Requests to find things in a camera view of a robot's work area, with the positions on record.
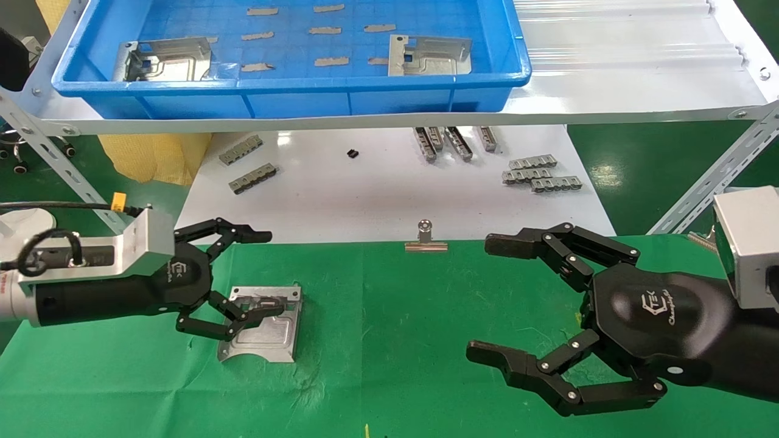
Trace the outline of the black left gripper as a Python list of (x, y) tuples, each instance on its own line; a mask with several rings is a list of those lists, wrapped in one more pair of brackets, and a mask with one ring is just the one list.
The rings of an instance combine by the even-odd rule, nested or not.
[[(175, 255), (159, 269), (159, 292), (163, 306), (169, 310), (183, 310), (177, 317), (178, 332), (202, 336), (217, 341), (231, 341), (240, 331), (256, 328), (267, 317), (280, 316), (285, 311), (285, 300), (269, 297), (250, 310), (243, 310), (220, 292), (211, 291), (211, 261), (217, 260), (233, 243), (267, 243), (272, 232), (257, 232), (247, 224), (232, 224), (221, 217), (202, 221), (173, 232), (176, 244), (193, 242), (211, 235), (220, 238), (206, 252), (198, 248), (177, 248)], [(201, 321), (192, 313), (203, 302), (226, 318), (226, 324)]]

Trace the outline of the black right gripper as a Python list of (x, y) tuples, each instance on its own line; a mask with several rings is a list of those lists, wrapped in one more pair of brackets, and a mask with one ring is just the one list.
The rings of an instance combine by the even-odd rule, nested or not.
[[(498, 369), (507, 386), (537, 394), (562, 417), (648, 409), (667, 393), (650, 377), (684, 386), (738, 384), (731, 352), (737, 304), (724, 280), (643, 271), (633, 266), (639, 250), (571, 223), (489, 234), (485, 252), (540, 259), (574, 291), (590, 290), (581, 306), (582, 327), (590, 330), (542, 358), (477, 340), (466, 348), (469, 361)], [(595, 275), (586, 260), (610, 268)], [(593, 352), (631, 380), (565, 380)]]

